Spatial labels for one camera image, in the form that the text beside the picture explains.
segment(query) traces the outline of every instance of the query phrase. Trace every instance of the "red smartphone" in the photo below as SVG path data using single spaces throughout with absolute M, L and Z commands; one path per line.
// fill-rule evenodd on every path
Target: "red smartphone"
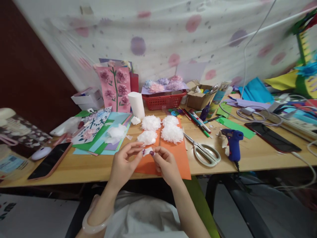
M 251 122 L 244 124 L 247 128 L 257 133 L 259 137 L 265 140 L 268 144 L 280 152 L 300 152 L 301 148 L 281 137 L 276 132 L 272 131 L 266 125 L 260 122 Z
M 27 179 L 36 180 L 51 176 L 71 147 L 71 142 L 55 146 Z

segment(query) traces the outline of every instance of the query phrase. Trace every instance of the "bracelet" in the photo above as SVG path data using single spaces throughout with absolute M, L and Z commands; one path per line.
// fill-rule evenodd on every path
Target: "bracelet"
M 100 231 L 102 231 L 103 229 L 105 229 L 108 225 L 108 222 L 109 220 L 112 218 L 113 216 L 113 212 L 110 214 L 110 216 L 103 222 L 101 223 L 100 225 L 98 226 L 91 226 L 88 224 L 87 220 L 88 220 L 88 217 L 90 216 L 92 210 L 93 210 L 94 207 L 90 208 L 88 210 L 88 212 L 86 213 L 84 219 L 83 219 L 83 230 L 85 233 L 87 234 L 96 234 Z

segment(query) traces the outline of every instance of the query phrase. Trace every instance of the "pink card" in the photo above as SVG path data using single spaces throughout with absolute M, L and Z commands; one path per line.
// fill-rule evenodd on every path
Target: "pink card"
M 128 67 L 96 67 L 105 107 L 115 112 L 130 112 L 128 93 L 131 92 Z

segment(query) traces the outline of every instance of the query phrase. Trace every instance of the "hand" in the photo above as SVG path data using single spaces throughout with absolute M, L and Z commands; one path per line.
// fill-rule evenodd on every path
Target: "hand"
M 128 182 L 141 161 L 143 157 L 142 150 L 144 149 L 139 147 L 141 145 L 143 145 L 143 142 L 131 142 L 115 153 L 108 184 L 117 192 Z M 136 155 L 136 157 L 129 161 L 132 155 Z
M 164 147 L 158 146 L 150 152 L 152 155 L 156 171 L 161 172 L 165 182 L 172 188 L 177 188 L 184 182 L 179 173 L 174 155 Z

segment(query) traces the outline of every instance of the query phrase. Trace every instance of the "white paper roll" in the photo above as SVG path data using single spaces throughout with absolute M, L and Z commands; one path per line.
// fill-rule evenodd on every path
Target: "white paper roll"
M 143 119 L 145 117 L 142 94 L 131 92 L 128 94 L 130 104 L 132 107 L 133 116 Z

